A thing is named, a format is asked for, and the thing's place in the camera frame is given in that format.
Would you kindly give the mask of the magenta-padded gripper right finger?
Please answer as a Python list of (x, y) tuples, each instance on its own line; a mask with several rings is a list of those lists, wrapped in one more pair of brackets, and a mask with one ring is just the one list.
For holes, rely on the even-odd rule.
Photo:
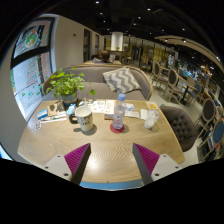
[(167, 154), (158, 155), (136, 143), (133, 144), (133, 155), (145, 185), (181, 170), (181, 166)]

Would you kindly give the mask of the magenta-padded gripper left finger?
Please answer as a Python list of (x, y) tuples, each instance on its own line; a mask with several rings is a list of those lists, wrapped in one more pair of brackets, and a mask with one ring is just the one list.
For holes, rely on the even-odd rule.
[(91, 144), (87, 143), (66, 155), (57, 154), (43, 165), (42, 168), (54, 175), (79, 185), (90, 154)]

